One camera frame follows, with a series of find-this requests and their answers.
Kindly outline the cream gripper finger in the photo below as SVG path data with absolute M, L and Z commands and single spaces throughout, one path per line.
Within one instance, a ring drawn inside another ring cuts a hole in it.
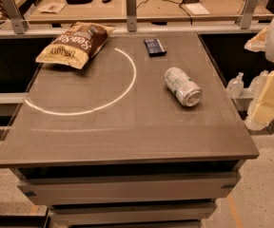
M 247 110 L 245 126 L 260 131 L 274 120 L 274 70 L 262 78 Z
M 245 49 L 253 52 L 265 51 L 266 48 L 266 35 L 268 27 L 263 28 L 254 37 L 245 43 Z

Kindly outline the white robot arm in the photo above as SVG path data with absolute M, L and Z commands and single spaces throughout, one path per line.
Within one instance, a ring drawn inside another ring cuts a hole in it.
M 270 25 L 248 40 L 245 49 L 265 52 L 267 61 L 274 63 L 274 18 Z M 274 70 L 267 76 L 261 76 L 250 103 L 245 126 L 249 130 L 259 131 L 274 120 Z

